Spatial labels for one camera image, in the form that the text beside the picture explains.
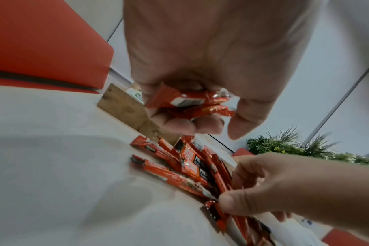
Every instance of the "human hand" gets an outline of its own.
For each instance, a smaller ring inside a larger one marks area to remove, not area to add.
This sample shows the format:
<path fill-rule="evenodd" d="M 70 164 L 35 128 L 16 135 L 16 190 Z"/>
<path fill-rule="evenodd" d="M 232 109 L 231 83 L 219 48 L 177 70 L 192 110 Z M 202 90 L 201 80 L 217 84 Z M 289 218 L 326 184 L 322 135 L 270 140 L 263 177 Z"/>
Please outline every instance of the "human hand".
<path fill-rule="evenodd" d="M 143 100 L 164 82 L 183 90 L 226 88 L 241 99 L 228 133 L 261 124 L 294 72 L 317 13 L 315 0 L 125 0 L 125 37 Z M 147 110 L 171 132 L 219 134 L 223 120 Z"/>
<path fill-rule="evenodd" d="M 277 153 L 235 160 L 235 190 L 219 197 L 224 212 L 292 212 L 369 236 L 369 167 Z M 256 186 L 259 177 L 264 181 Z"/>

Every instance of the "green foliage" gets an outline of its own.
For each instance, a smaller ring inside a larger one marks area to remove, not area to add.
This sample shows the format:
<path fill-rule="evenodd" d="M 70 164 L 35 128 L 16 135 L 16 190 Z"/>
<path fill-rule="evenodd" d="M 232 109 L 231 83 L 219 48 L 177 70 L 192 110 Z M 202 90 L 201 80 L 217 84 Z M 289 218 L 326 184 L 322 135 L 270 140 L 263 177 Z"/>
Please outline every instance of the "green foliage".
<path fill-rule="evenodd" d="M 268 138 L 258 136 L 246 141 L 247 149 L 253 154 L 262 154 L 266 152 L 276 152 L 282 154 L 294 154 L 299 156 L 310 156 L 326 160 L 346 161 L 360 165 L 369 165 L 369 154 L 353 155 L 351 153 L 336 153 L 331 148 L 337 143 L 328 143 L 326 137 L 329 134 L 317 136 L 308 144 L 298 143 L 298 133 L 296 127 L 290 127 L 287 130 L 281 130 L 279 135 L 272 136 L 269 131 L 266 134 Z"/>

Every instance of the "pile of red packets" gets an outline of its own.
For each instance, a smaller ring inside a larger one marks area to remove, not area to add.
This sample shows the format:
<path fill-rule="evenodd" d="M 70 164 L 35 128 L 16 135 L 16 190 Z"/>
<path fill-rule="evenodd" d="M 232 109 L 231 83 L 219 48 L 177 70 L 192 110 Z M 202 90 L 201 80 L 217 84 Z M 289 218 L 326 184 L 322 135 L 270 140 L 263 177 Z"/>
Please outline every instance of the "pile of red packets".
<path fill-rule="evenodd" d="M 222 116 L 233 116 L 233 110 L 221 105 L 231 98 L 232 94 L 226 90 L 180 91 L 163 84 L 145 104 L 145 107 L 166 109 L 176 118 L 188 120 L 214 113 Z"/>
<path fill-rule="evenodd" d="M 169 168 L 135 155 L 131 158 L 133 165 L 141 167 L 170 185 L 207 199 L 204 207 L 209 211 L 218 229 L 222 233 L 225 232 L 230 215 L 220 210 L 216 198 L 221 193 L 231 190 L 232 177 L 215 152 L 203 146 L 193 136 L 181 136 L 175 146 L 161 138 L 155 143 L 146 137 L 138 136 L 131 146 L 164 160 Z M 257 220 L 241 216 L 232 217 L 247 245 L 274 245 L 270 234 L 262 230 Z"/>

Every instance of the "wooden board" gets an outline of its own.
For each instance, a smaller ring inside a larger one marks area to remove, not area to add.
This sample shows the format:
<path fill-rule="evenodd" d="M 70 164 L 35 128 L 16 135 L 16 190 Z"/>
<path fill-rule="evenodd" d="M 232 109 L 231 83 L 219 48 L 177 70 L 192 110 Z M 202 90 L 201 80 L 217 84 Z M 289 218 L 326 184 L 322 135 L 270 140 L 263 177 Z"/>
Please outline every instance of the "wooden board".
<path fill-rule="evenodd" d="M 114 84 L 107 88 L 97 107 L 153 141 L 157 142 L 157 136 L 160 136 L 174 145 L 180 137 L 180 134 L 169 133 L 150 121 L 144 105 Z"/>

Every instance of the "white barcode label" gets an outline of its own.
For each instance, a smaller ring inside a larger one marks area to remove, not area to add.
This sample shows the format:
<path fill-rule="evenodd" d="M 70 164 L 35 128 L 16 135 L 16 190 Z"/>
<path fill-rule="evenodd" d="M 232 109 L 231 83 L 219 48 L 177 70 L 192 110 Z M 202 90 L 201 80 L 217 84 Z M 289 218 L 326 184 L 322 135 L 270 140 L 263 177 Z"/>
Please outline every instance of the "white barcode label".
<path fill-rule="evenodd" d="M 204 102 L 205 99 L 177 97 L 171 101 L 171 104 L 176 107 L 188 107 L 194 105 L 202 105 Z"/>

